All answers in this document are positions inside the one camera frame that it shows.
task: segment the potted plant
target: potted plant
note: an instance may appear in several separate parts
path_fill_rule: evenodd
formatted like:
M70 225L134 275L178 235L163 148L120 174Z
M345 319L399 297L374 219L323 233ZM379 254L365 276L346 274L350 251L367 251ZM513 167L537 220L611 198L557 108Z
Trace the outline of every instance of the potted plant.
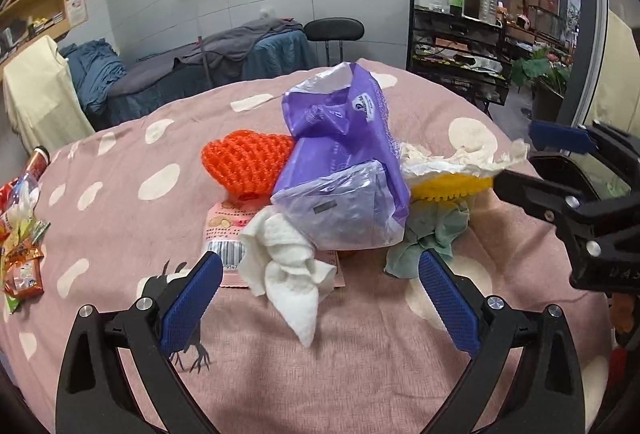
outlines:
M516 86L533 82L531 117L534 120L556 121L570 75L571 66L560 62L547 47L536 50L530 59L518 59L511 66L511 82Z

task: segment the poster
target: poster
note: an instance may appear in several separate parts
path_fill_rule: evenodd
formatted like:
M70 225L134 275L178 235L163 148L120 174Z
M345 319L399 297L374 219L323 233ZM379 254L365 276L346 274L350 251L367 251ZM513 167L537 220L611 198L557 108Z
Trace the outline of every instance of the poster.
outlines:
M66 16L72 28L86 22L89 13L86 10L86 0L65 0Z

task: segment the green cloth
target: green cloth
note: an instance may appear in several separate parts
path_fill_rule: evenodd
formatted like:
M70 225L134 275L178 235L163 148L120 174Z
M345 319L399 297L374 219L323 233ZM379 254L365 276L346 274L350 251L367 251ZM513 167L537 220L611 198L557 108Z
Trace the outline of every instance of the green cloth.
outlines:
M468 223L469 208L464 200L414 202L404 227L404 239L386 253L386 273L400 279L415 279L420 256L429 249L434 249L448 263L453 259L451 244L466 230Z

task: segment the metal screw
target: metal screw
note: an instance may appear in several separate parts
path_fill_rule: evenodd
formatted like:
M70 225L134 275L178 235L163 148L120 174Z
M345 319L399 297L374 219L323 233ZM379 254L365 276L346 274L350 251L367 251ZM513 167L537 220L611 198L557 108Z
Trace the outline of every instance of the metal screw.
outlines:
M602 249L600 248L600 245L596 243L596 241L589 241L587 243L587 252L589 252L589 255L591 255L591 257L599 257L602 253Z
M557 304L552 304L546 309L549 312L549 315L552 317L561 317L562 316L562 308Z
M81 316L82 318L87 318L93 312L94 312L94 307L91 306L90 304L85 304L80 308L78 315Z
M489 308L491 309L502 309L504 308L504 300L502 300L500 297L489 297L486 300L486 303L489 305Z
M140 311L144 311L151 308L151 306L153 306L153 303L154 302L149 297L143 297L142 299L139 299L138 302L136 302L136 308L138 308Z
M569 207L571 207L572 209L577 209L580 206L580 202L575 196L567 196L566 198L564 198L564 201L566 201L566 204L569 205Z

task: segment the yellow sponge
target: yellow sponge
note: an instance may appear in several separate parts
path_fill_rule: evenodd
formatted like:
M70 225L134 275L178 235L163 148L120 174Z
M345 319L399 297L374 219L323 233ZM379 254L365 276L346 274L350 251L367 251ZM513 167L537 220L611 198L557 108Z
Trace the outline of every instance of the yellow sponge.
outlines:
M446 201L478 194L494 186L494 179L478 178L468 174L444 173L436 178L420 183L411 189L414 200Z

